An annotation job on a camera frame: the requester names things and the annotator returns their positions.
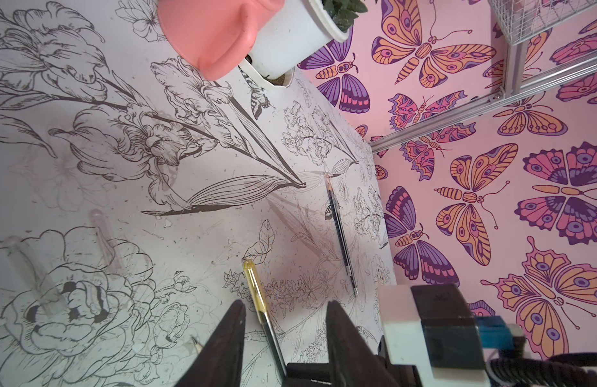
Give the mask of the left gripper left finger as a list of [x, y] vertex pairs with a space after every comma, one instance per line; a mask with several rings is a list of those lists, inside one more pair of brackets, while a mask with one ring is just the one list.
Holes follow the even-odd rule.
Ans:
[[175, 386], [240, 386], [245, 324], [246, 306], [236, 300]]

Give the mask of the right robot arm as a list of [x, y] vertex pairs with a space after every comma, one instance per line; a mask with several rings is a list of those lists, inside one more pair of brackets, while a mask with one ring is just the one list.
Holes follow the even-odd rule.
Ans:
[[537, 361], [498, 358], [486, 362], [494, 386], [597, 386], [597, 352], [567, 353]]

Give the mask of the blue pencil with clear cap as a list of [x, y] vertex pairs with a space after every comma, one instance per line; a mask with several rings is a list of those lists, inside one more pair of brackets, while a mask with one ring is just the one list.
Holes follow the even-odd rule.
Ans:
[[199, 355], [203, 350], [203, 345], [201, 345], [201, 343], [199, 343], [199, 341], [193, 335], [190, 337], [190, 339], [194, 347], [195, 353]]

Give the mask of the brown pencil with yellow cap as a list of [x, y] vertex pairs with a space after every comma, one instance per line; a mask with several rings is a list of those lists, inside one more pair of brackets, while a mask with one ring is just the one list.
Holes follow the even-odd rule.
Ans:
[[243, 271], [245, 279], [248, 282], [248, 288], [256, 309], [258, 321], [264, 330], [264, 335], [274, 359], [277, 374], [279, 375], [281, 382], [283, 382], [287, 376], [285, 360], [282, 355], [282, 350], [278, 342], [276, 332], [274, 330], [271, 314], [269, 312], [269, 306], [265, 296], [264, 286], [261, 283], [255, 262], [252, 260], [243, 260]]

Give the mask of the pink transparent pencil cap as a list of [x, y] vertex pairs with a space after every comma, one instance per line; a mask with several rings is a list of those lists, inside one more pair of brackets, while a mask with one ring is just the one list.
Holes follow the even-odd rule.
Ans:
[[123, 266], [122, 256], [115, 249], [114, 238], [111, 235], [107, 217], [99, 209], [93, 209], [90, 211], [90, 221], [95, 228], [106, 271], [111, 274], [125, 276], [127, 271]]

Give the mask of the navy pencil with pink cap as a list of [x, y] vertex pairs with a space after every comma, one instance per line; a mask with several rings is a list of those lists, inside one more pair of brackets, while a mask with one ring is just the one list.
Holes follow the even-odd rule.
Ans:
[[347, 240], [346, 240], [346, 237], [344, 234], [344, 230], [343, 230], [343, 222], [342, 222], [341, 214], [340, 214], [340, 206], [339, 206], [339, 203], [337, 202], [330, 177], [325, 176], [324, 182], [325, 182], [325, 186], [327, 189], [327, 196], [329, 198], [330, 207], [332, 209], [332, 219], [335, 224], [335, 230], [336, 230], [338, 241], [340, 244], [340, 251], [342, 254], [343, 264], [346, 269], [348, 278], [350, 280], [351, 287], [353, 289], [353, 293], [356, 297], [358, 297], [359, 289], [358, 289], [358, 285], [356, 283], [355, 274], [353, 272], [353, 267], [352, 267], [352, 263], [351, 263], [350, 256], [349, 256], [348, 243], [347, 243]]

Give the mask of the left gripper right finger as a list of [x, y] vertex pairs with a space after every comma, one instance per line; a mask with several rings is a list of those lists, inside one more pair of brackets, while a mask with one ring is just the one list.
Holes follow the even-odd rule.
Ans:
[[398, 386], [337, 301], [327, 304], [326, 329], [333, 386]]

